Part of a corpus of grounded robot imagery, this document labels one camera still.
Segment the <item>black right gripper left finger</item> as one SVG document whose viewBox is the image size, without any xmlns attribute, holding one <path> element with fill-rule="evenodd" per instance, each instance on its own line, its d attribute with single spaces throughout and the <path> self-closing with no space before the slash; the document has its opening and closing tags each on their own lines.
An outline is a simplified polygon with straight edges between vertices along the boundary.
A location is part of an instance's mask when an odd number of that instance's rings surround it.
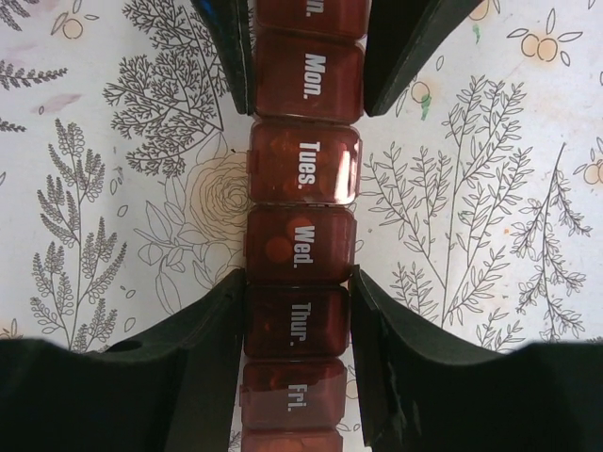
<svg viewBox="0 0 603 452">
<path fill-rule="evenodd" d="M 225 451 L 242 343 L 245 273 L 104 352 L 1 343 L 5 451 Z"/>
</svg>

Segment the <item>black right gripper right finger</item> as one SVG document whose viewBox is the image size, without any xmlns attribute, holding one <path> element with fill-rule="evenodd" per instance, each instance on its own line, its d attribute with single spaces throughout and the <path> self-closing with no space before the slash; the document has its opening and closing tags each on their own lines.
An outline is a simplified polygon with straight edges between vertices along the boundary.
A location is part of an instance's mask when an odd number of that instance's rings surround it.
<svg viewBox="0 0 603 452">
<path fill-rule="evenodd" d="M 602 347 L 475 346 L 350 279 L 364 442 L 374 451 L 598 451 Z"/>
</svg>

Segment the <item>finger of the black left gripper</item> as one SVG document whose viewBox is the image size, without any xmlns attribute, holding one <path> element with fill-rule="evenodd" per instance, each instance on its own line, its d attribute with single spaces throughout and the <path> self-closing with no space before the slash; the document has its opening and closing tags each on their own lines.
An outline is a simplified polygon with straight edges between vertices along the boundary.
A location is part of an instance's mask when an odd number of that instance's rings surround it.
<svg viewBox="0 0 603 452">
<path fill-rule="evenodd" d="M 216 46 L 236 111 L 255 111 L 249 4 L 245 0 L 192 0 Z"/>
<path fill-rule="evenodd" d="M 382 116 L 480 0 L 374 0 L 368 20 L 364 109 Z"/>
</svg>

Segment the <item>red weekly pill organizer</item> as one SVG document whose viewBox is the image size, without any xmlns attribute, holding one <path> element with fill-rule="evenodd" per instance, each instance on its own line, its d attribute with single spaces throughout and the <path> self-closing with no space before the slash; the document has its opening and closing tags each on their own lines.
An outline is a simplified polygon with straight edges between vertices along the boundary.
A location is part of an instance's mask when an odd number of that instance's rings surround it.
<svg viewBox="0 0 603 452">
<path fill-rule="evenodd" d="M 339 451 L 365 1 L 260 1 L 239 404 L 245 451 Z"/>
</svg>

